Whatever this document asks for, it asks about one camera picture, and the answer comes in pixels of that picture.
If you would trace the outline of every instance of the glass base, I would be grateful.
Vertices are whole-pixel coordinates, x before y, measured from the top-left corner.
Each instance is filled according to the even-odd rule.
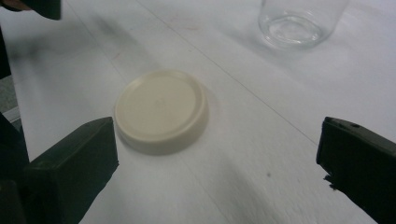
[[[281,48],[309,48],[323,39],[323,32],[317,25],[295,15],[267,21],[261,28],[266,40]]]

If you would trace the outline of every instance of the table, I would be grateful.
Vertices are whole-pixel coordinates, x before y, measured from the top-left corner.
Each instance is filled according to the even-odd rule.
[[[396,3],[352,0],[309,50],[262,44],[259,0],[64,0],[63,19],[0,9],[29,156],[114,115],[154,70],[192,74],[210,120],[168,156],[116,133],[120,167],[81,223],[374,223],[323,180],[321,122],[346,119],[396,141]]]

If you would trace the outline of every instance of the clear glass cup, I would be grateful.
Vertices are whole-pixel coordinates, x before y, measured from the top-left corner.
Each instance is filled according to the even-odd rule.
[[[265,41],[281,49],[314,47],[334,30],[349,0],[262,0]]]

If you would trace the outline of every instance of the white lid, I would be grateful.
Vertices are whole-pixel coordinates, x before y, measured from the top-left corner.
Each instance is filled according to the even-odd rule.
[[[191,76],[162,70],[137,78],[121,94],[115,118],[131,147],[167,154],[196,140],[208,120],[205,93]]]

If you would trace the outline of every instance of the gray floor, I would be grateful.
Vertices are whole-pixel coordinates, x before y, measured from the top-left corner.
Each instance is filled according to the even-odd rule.
[[[0,79],[0,112],[5,113],[18,106],[12,77]],[[15,120],[14,127],[18,130],[21,127],[21,120]]]

